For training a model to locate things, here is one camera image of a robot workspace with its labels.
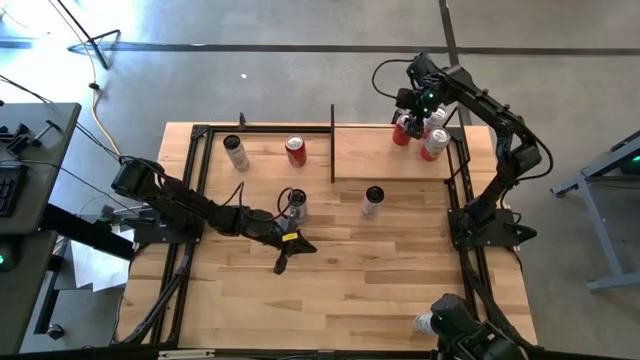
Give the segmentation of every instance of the wooden tabletop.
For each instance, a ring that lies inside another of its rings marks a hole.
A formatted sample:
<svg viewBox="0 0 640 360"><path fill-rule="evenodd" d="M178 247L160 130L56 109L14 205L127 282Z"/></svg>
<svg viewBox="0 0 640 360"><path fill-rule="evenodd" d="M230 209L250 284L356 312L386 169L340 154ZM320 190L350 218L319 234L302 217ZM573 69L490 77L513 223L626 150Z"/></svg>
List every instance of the wooden tabletop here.
<svg viewBox="0 0 640 360"><path fill-rule="evenodd" d="M192 125L167 124L159 161L169 175L182 176ZM495 159L488 128L466 129L472 183L479 194L495 174ZM331 184L329 136L323 134L303 135L308 161L299 169L289 165L284 152L288 135L242 134L251 168L239 173L224 151L224 136L216 134L214 139L205 195L224 202L245 181L243 203L276 213L283 188L303 189L309 218L302 233L318 252L293 256L278 276L272 273L277 250L207 229L194 256L179 346L435 348L435 337L415 333L413 319L428 312L444 293L464 294L458 255L451 247L446 219L450 205L442 176L420 181L336 177ZM337 163L338 148L348 144L336 136L335 145ZM446 154L439 161L446 162ZM381 162L374 159L372 166L377 163ZM196 162L194 174L199 166ZM441 164L416 160L415 166ZM365 219L360 206L372 185L385 190L385 200L375 219ZM166 245L151 245L132 264L118 338L134 329L157 298L166 251ZM535 342L518 263L503 249L487 249L487 259L497 303L521 334ZM167 309L164 336L174 302L175 297Z"/></svg>

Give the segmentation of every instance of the yellow cable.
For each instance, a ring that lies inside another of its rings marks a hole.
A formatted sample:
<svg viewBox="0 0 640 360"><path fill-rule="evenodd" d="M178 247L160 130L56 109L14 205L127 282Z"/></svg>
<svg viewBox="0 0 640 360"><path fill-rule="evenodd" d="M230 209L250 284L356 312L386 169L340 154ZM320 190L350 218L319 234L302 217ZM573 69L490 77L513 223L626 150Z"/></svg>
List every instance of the yellow cable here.
<svg viewBox="0 0 640 360"><path fill-rule="evenodd" d="M53 4L51 0L49 0L49 4L51 4L51 6L56 10L58 15L60 15L60 17L62 18L62 20L64 20L64 22L67 23L67 26L69 26L69 29L73 31L73 33L78 38L78 41L80 41L80 44L82 44L82 47L84 48L84 51L87 53L89 60L91 60L91 69L93 70L93 83L97 84L98 79L96 76L96 64L93 62L93 57L91 57L91 54L89 53L87 44L84 41L82 41L82 38L80 37L80 35L78 35L78 32L73 28L73 26L71 26L69 21L67 21L64 15L62 15L60 10L58 10L58 8ZM93 94L91 95L91 114L93 115L93 120L96 121L96 124L98 124L98 127L100 128L100 130L102 130L102 133L104 134L104 136L107 137L107 139L111 143L111 146L113 147L113 150L115 150L116 154L118 154L118 156L122 156L122 154L120 153L120 149L118 149L118 146L116 145L115 141L113 141L113 138L111 138L111 135L109 134L109 132L104 128L104 126L102 125L102 122L100 122L100 119L98 119L98 114L96 113L96 107L98 105L96 103L96 93L98 92L98 90L92 89L92 92Z"/></svg>

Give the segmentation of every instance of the gray metal stand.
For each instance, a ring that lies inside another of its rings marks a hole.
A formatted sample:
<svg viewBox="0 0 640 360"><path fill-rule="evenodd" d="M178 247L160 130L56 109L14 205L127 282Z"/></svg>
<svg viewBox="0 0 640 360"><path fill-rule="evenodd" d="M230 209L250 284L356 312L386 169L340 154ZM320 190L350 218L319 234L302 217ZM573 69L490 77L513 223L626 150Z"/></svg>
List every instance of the gray metal stand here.
<svg viewBox="0 0 640 360"><path fill-rule="evenodd" d="M563 197L570 190L580 189L580 195L587 206L587 211L589 212L596 234L600 240L600 245L609 260L609 266L611 267L613 275L603 279L587 282L587 288L589 291L600 291L628 285L640 285L640 273L625 273L620 265L610 233L605 226L607 218L602 215L600 210L598 210L596 199L594 199L593 194L594 187L592 186L612 182L634 182L637 184L639 179L635 176L604 177L603 175L620 167L621 164L631 161L631 159L639 154L640 137L636 137L626 145L617 148L609 154L606 159L583 169L579 174L571 177L563 184L551 188L551 192L557 197ZM619 189L618 191L624 191L625 189L625 187L617 185L611 187Z"/></svg>

